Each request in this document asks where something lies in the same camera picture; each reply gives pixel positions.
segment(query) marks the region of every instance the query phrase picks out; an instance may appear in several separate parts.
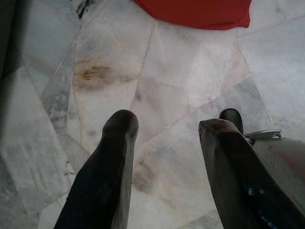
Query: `red cloth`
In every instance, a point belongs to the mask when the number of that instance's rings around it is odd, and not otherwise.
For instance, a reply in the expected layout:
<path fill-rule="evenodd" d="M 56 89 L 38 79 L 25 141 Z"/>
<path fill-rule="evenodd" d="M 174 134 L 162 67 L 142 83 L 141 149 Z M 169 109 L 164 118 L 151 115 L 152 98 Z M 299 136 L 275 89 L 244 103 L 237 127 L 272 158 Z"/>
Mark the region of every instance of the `red cloth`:
<path fill-rule="evenodd" d="M 251 0 L 134 0 L 154 18 L 198 29 L 249 27 Z"/>

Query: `dark object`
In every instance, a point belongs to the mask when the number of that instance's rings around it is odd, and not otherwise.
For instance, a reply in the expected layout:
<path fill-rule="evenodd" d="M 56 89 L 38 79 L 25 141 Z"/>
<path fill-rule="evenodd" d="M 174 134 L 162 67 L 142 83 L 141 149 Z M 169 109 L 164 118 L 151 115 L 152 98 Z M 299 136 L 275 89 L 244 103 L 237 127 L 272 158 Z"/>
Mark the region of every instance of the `dark object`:
<path fill-rule="evenodd" d="M 237 127 L 239 132 L 243 135 L 244 134 L 244 127 L 243 127 L 243 121 L 240 113 L 236 111 L 235 109 L 229 108 L 225 109 L 220 113 L 219 116 L 220 119 L 228 120 Z"/>
<path fill-rule="evenodd" d="M 303 229 L 305 217 L 229 121 L 199 123 L 212 195 L 224 229 Z"/>
<path fill-rule="evenodd" d="M 10 28 L 15 9 L 15 0 L 2 0 L 0 5 L 0 79 L 4 65 L 7 45 L 10 36 Z"/>
<path fill-rule="evenodd" d="M 81 168 L 55 229 L 126 229 L 137 117 L 120 110 L 106 122 L 102 139 Z"/>

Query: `brown stain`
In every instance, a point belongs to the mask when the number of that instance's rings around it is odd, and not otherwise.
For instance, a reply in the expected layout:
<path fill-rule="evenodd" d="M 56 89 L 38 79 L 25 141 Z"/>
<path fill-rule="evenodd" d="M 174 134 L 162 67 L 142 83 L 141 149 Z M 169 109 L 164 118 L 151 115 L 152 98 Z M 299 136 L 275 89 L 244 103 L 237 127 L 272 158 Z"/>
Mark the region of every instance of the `brown stain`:
<path fill-rule="evenodd" d="M 149 168 L 143 159 L 141 159 L 136 166 L 136 169 L 132 175 L 133 186 L 144 193 L 151 193 L 156 175 Z"/>
<path fill-rule="evenodd" d="M 127 83 L 136 78 L 116 73 L 111 67 L 94 64 L 89 59 L 77 61 L 76 69 L 80 69 L 74 74 L 72 81 L 76 90 L 94 91 L 110 85 Z"/>

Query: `white marble tile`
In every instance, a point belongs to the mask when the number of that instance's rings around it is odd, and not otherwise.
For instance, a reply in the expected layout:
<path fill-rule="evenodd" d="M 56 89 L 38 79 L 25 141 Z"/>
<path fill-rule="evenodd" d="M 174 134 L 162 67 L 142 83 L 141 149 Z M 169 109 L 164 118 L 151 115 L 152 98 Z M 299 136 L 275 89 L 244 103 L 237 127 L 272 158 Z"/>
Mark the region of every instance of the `white marble tile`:
<path fill-rule="evenodd" d="M 69 108 L 67 132 L 90 153 L 107 119 L 131 107 L 154 22 L 134 2 L 113 0 L 102 5 L 77 39 L 76 107 Z"/>
<path fill-rule="evenodd" d="M 69 164 L 72 166 L 74 173 L 77 174 L 89 158 L 90 154 L 65 132 L 60 133 L 58 138 L 61 142 L 64 152 L 67 155 Z"/>
<path fill-rule="evenodd" d="M 240 38 L 242 53 L 276 128 L 305 112 L 305 18 Z"/>
<path fill-rule="evenodd" d="M 75 45 L 73 45 L 56 73 L 41 94 L 42 104 L 56 131 L 65 129 L 70 88 L 73 77 Z"/>
<path fill-rule="evenodd" d="M 190 112 L 183 88 L 140 79 L 131 111 L 139 120 L 136 146 L 159 134 Z"/>
<path fill-rule="evenodd" d="M 78 105 L 75 99 L 74 89 L 72 86 L 69 97 L 66 131 L 71 138 L 73 138 L 76 142 L 81 144 L 81 121 L 78 112 Z"/>
<path fill-rule="evenodd" d="M 250 76 L 247 63 L 237 43 L 233 45 L 229 62 L 226 66 L 224 79 L 221 83 L 220 92 L 224 93 L 244 78 Z"/>
<path fill-rule="evenodd" d="M 253 0 L 250 5 L 250 19 L 250 26 L 240 28 L 239 35 L 259 31 L 285 20 L 276 0 Z"/>
<path fill-rule="evenodd" d="M 156 22 L 141 78 L 182 87 L 191 108 L 220 94 L 236 29 L 206 31 Z"/>
<path fill-rule="evenodd" d="M 61 206 L 57 200 L 50 203 L 41 210 L 37 229 L 53 229 L 60 213 Z"/>
<path fill-rule="evenodd" d="M 67 198 L 68 198 L 69 193 L 67 192 L 66 194 L 63 194 L 61 197 L 59 197 L 57 199 L 59 205 L 61 206 L 61 208 L 63 208 L 63 206 L 65 205 Z"/>
<path fill-rule="evenodd" d="M 66 193 L 73 170 L 24 67 L 1 82 L 0 153 L 31 215 Z"/>
<path fill-rule="evenodd" d="M 305 120 L 299 122 L 291 129 L 283 131 L 282 136 L 305 142 Z"/>
<path fill-rule="evenodd" d="M 16 190 L 9 171 L 0 156 L 0 205 L 12 212 L 26 214 L 23 202 Z"/>
<path fill-rule="evenodd" d="M 196 219 L 179 229 L 223 229 L 217 210 Z"/>
<path fill-rule="evenodd" d="M 287 19 L 293 19 L 305 15 L 304 0 L 277 0 Z"/>
<path fill-rule="evenodd" d="M 36 229 L 37 220 L 0 204 L 0 222 L 4 229 Z"/>
<path fill-rule="evenodd" d="M 78 17 L 81 20 L 83 27 L 86 27 L 91 20 L 98 14 L 102 3 L 107 0 L 71 0 L 71 4 Z"/>
<path fill-rule="evenodd" d="M 30 74 L 30 78 L 35 86 L 39 95 L 43 92 L 47 86 L 50 78 L 53 76 L 54 71 L 49 69 L 43 63 L 36 62 L 31 57 L 23 58 L 23 62 Z"/>
<path fill-rule="evenodd" d="M 254 81 L 246 78 L 145 142 L 134 154 L 128 228 L 178 228 L 216 209 L 198 124 L 225 108 L 240 111 L 246 133 L 273 128 Z"/>
<path fill-rule="evenodd" d="M 20 8 L 14 34 L 21 54 L 55 71 L 81 30 L 76 12 L 61 0 L 29 0 Z"/>

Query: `stain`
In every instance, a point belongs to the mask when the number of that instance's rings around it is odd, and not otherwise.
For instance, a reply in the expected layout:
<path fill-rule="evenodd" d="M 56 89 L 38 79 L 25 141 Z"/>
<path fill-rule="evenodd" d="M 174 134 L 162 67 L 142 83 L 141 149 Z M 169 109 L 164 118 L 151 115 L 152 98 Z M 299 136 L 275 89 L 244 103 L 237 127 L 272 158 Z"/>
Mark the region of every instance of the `stain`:
<path fill-rule="evenodd" d="M 90 130 L 90 131 L 88 131 L 88 135 L 89 136 L 95 136 L 96 135 L 96 131 L 95 130 Z"/>
<path fill-rule="evenodd" d="M 91 4 L 90 0 L 83 0 L 81 1 L 81 3 L 79 4 L 79 6 L 76 9 L 76 13 L 78 14 L 78 18 L 81 19 L 86 8 Z"/>
<path fill-rule="evenodd" d="M 160 199 L 161 199 L 165 204 L 167 204 L 170 208 L 173 208 L 173 209 L 177 208 L 176 205 L 174 204 L 174 202 L 173 202 L 171 199 L 165 198 L 165 197 L 160 197 Z"/>
<path fill-rule="evenodd" d="M 135 98 L 136 98 L 137 100 L 141 101 L 141 96 L 140 96 L 139 93 L 136 93 Z"/>
<path fill-rule="evenodd" d="M 91 60 L 81 60 L 76 64 L 80 70 L 74 74 L 72 85 L 78 90 L 94 91 L 136 79 L 135 76 L 117 74 L 111 67 L 92 64 Z"/>
<path fill-rule="evenodd" d="M 280 13 L 280 12 L 282 12 L 282 10 L 281 10 L 280 7 L 277 6 L 276 9 L 275 9 L 275 12 Z"/>
<path fill-rule="evenodd" d="M 132 175 L 132 184 L 140 192 L 150 193 L 156 175 L 146 165 L 142 159 L 137 163 L 136 169 Z"/>

